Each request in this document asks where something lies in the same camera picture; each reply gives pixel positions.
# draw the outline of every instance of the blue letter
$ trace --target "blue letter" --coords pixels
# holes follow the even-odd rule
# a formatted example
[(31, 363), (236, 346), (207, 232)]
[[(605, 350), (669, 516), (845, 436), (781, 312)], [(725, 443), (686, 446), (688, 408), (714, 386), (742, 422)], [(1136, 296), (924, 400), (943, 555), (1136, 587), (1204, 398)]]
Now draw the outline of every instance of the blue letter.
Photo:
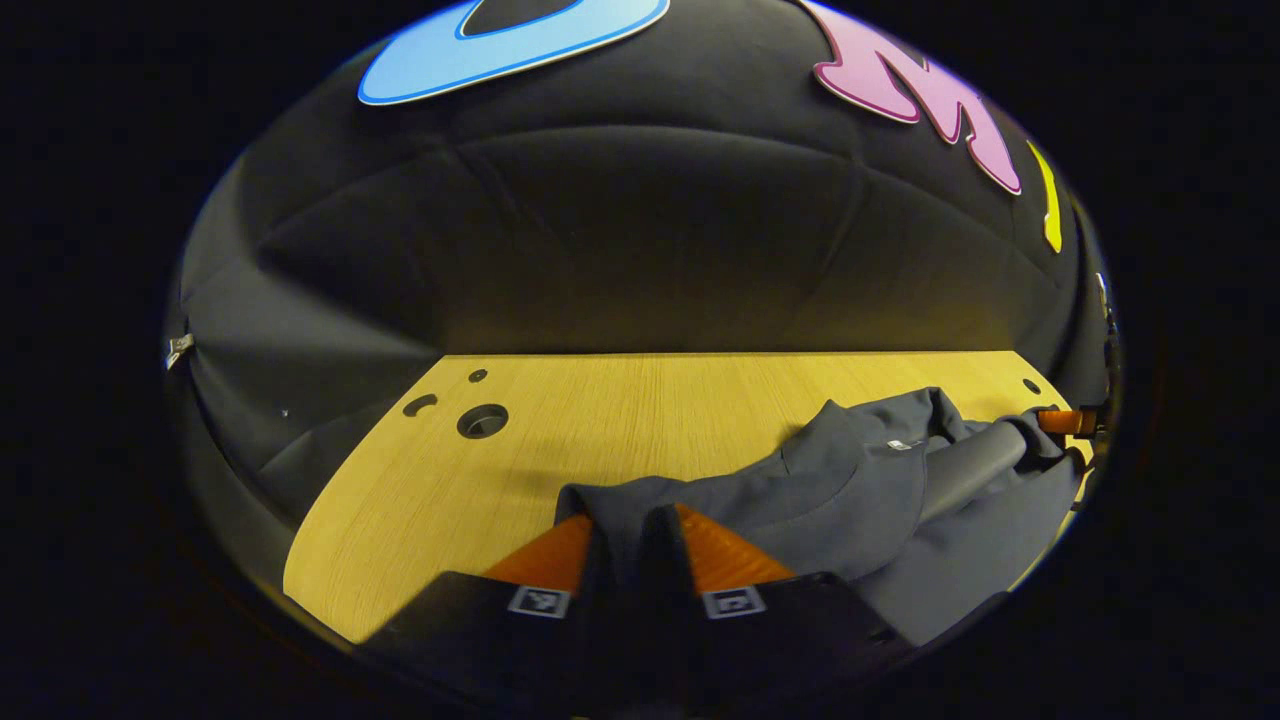
[(483, 1), (442, 10), (392, 38), (365, 72), (360, 100), (407, 102), (554, 63), (640, 32), (671, 5), (671, 0), (577, 0), (536, 20), (462, 35)]

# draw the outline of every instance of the metal clip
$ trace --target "metal clip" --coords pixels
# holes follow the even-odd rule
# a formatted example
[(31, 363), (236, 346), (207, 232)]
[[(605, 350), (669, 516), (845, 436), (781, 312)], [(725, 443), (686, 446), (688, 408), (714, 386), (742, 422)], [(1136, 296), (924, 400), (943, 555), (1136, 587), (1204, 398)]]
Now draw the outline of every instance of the metal clip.
[(196, 338), (191, 333), (169, 341), (169, 356), (164, 360), (164, 369), (169, 372), (188, 350), (196, 346)]

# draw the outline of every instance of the wooden table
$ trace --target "wooden table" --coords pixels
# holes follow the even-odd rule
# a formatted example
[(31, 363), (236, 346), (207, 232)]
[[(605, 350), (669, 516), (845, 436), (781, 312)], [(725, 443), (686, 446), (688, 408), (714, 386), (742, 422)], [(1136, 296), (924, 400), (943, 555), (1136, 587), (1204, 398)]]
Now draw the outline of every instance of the wooden table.
[[(828, 398), (850, 406), (928, 386), (973, 420), (1068, 407), (1015, 352), (445, 356), (316, 500), (284, 592), (362, 642), (440, 571), (480, 574), (550, 528), (566, 483), (732, 473)], [(403, 413), (428, 393), (435, 405)], [(463, 437), (460, 418), (485, 404), (506, 407), (507, 425)]]

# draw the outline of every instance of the black background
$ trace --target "black background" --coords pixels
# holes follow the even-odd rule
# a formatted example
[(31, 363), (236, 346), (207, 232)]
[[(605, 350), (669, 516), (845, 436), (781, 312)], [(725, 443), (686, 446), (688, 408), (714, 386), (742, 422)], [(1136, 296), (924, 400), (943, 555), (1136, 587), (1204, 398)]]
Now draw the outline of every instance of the black background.
[[(1132, 374), (1114, 466), (1069, 542), (1004, 611), (833, 711), (1275, 712), (1272, 20), (1229, 3), (836, 5), (970, 81), (1057, 158), (1108, 254)], [(160, 297), (218, 177), (321, 77), (434, 6), (15, 10), (17, 716), (433, 715), (220, 579), (172, 512), (156, 368)]]

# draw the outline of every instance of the pink letter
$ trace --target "pink letter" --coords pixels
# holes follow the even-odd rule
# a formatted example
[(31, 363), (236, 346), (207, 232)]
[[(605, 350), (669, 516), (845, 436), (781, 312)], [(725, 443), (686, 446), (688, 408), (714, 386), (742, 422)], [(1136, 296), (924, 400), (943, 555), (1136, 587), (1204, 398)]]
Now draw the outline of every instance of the pink letter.
[(919, 122), (920, 110), (893, 85), (892, 68), (924, 105), (933, 127), (947, 142), (955, 145), (960, 138), (960, 113), (968, 114), (973, 128), (965, 138), (969, 155), (1005, 190), (1021, 193), (1023, 184), (1009, 149), (977, 92), (942, 68), (929, 67), (928, 60), (923, 68), (916, 65), (906, 53), (863, 23), (809, 0), (800, 0), (800, 4), (818, 20), (836, 55), (835, 63), (813, 67), (827, 90), (886, 118)]

